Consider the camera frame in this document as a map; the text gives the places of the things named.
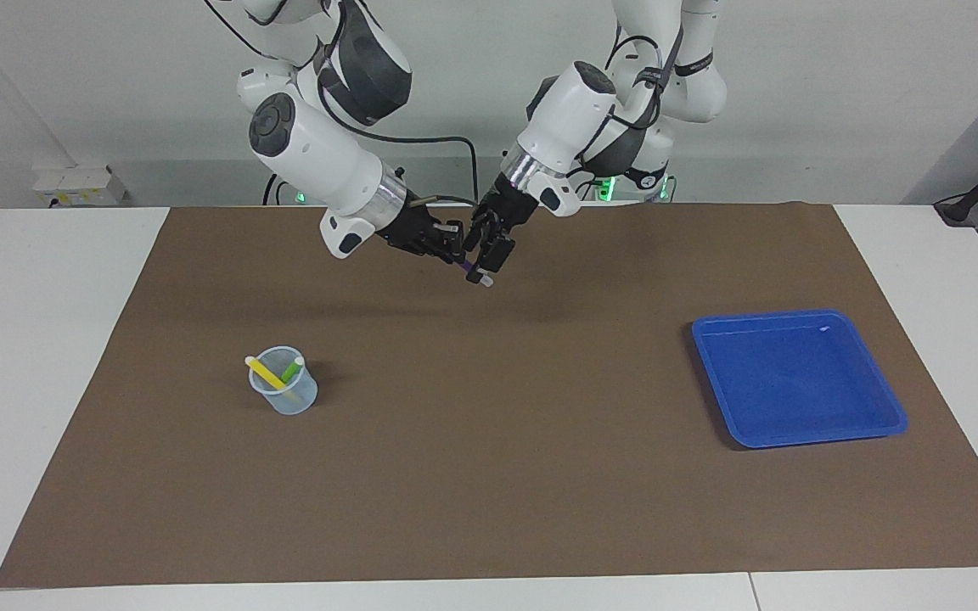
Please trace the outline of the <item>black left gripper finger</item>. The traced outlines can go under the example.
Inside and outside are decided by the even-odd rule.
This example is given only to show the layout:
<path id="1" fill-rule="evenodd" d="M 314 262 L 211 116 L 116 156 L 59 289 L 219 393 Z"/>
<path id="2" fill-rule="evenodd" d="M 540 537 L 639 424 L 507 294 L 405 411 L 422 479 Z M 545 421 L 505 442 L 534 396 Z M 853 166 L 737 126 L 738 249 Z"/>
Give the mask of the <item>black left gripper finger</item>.
<path id="1" fill-rule="evenodd" d="M 492 275 L 500 271 L 514 248 L 515 241 L 511 237 L 497 237 L 492 241 L 485 241 L 478 248 L 476 259 L 468 266 L 464 266 L 466 281 L 492 282 Z"/>
<path id="2" fill-rule="evenodd" d="M 497 225 L 496 216 L 473 216 L 464 239 L 464 251 L 473 252 L 486 240 L 492 241 Z"/>

